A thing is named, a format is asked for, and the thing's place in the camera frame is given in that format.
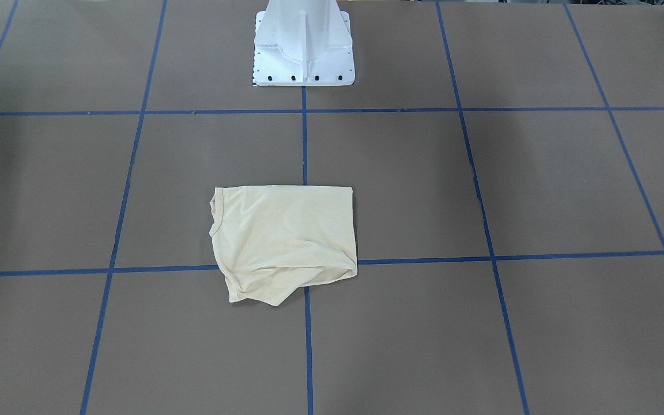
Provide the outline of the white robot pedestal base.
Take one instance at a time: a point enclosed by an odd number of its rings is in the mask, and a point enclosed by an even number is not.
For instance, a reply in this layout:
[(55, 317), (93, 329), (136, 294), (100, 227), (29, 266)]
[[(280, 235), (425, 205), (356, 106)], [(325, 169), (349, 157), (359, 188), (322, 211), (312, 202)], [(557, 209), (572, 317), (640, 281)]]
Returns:
[(350, 15), (336, 1), (270, 1), (255, 15), (254, 86), (351, 86)]

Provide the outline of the beige long-sleeve printed shirt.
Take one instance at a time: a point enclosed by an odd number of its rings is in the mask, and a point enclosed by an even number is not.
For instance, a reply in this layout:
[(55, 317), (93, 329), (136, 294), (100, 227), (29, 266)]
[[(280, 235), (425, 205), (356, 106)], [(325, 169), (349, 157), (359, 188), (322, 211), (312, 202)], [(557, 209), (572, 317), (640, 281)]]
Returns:
[(358, 275), (352, 187), (216, 187), (214, 260), (232, 304), (282, 304), (301, 287)]

